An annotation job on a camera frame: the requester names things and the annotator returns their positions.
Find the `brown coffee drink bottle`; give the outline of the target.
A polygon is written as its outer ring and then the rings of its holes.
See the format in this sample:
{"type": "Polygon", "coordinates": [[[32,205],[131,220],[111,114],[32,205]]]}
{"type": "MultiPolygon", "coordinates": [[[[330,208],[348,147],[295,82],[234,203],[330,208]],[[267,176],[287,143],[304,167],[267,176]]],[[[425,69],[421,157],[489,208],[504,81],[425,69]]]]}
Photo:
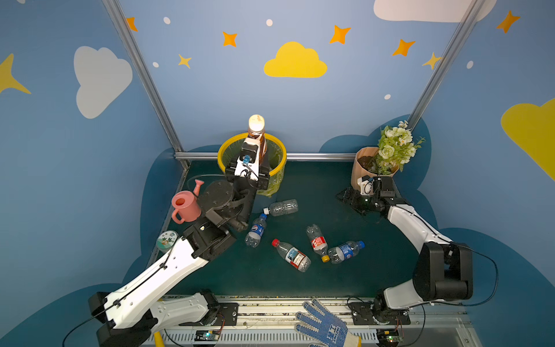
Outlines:
{"type": "Polygon", "coordinates": [[[259,114],[252,115],[248,123],[248,135],[245,140],[251,162],[254,163],[254,150],[257,150],[258,161],[263,162],[267,152],[265,139],[265,120],[259,114]]]}

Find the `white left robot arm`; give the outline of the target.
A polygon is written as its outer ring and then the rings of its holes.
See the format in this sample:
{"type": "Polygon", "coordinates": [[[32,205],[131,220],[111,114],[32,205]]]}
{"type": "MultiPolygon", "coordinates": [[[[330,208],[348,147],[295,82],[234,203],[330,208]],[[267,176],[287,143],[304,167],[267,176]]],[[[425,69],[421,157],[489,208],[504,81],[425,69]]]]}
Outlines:
{"type": "Polygon", "coordinates": [[[193,272],[205,267],[236,241],[244,231],[256,194],[270,181],[270,156],[260,162],[245,161],[242,150],[225,168],[224,179],[192,192],[201,209],[199,217],[177,237],[172,248],[122,288],[98,292],[89,298],[93,318],[101,322],[96,335],[100,346],[141,346],[158,331],[184,323],[209,325],[221,305],[207,289],[182,299],[163,296],[193,272]]]}

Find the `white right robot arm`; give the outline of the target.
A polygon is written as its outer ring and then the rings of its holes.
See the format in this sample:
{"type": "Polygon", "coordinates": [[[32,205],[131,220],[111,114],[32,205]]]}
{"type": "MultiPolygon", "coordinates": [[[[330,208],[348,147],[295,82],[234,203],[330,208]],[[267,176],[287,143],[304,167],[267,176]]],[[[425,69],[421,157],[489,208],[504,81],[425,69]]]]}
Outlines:
{"type": "Polygon", "coordinates": [[[390,176],[364,176],[358,189],[348,187],[336,198],[365,215],[377,212],[387,218],[419,252],[412,279],[378,293],[376,314],[406,311],[426,303],[452,304],[473,296],[473,256],[425,221],[403,198],[390,176]]]}

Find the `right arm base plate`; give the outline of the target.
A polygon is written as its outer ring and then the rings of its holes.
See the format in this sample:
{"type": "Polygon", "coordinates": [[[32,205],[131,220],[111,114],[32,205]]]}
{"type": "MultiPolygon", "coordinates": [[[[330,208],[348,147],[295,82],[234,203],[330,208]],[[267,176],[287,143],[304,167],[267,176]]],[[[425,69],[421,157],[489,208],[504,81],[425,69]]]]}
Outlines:
{"type": "Polygon", "coordinates": [[[355,325],[410,325],[408,311],[389,308],[384,294],[378,294],[370,301],[350,296],[347,306],[355,325]]]}

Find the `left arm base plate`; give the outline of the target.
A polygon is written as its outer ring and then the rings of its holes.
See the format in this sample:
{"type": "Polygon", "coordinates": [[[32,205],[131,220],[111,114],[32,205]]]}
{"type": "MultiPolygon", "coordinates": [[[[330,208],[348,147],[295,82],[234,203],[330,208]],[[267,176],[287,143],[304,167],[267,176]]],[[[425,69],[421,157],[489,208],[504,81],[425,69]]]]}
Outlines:
{"type": "Polygon", "coordinates": [[[238,321],[238,303],[222,303],[217,313],[209,316],[205,326],[236,326],[238,321]]]}

